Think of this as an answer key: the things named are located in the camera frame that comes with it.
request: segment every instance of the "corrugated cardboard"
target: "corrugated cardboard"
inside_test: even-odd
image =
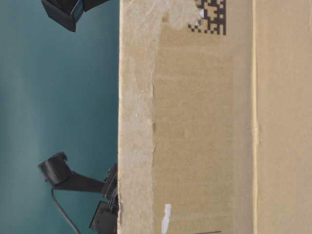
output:
[[[312,233],[311,8],[121,0],[118,233]]]

